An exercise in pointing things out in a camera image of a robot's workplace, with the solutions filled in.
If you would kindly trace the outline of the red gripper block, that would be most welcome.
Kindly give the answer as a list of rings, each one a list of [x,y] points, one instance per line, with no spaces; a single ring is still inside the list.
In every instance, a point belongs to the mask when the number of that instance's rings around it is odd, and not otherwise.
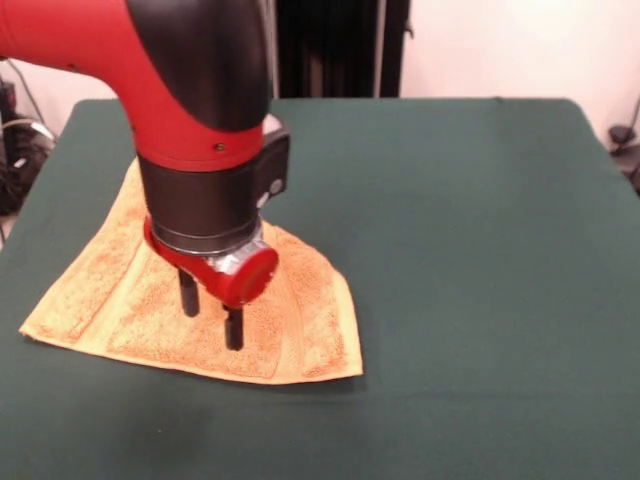
[[[147,245],[166,263],[178,270],[183,312],[195,317],[200,311],[197,284],[218,301],[226,312],[226,347],[240,351],[244,347],[244,311],[242,307],[259,297],[275,275],[279,256],[263,238],[262,224],[248,242],[228,253],[202,256],[178,252],[163,244],[153,233],[152,221],[143,223]]]

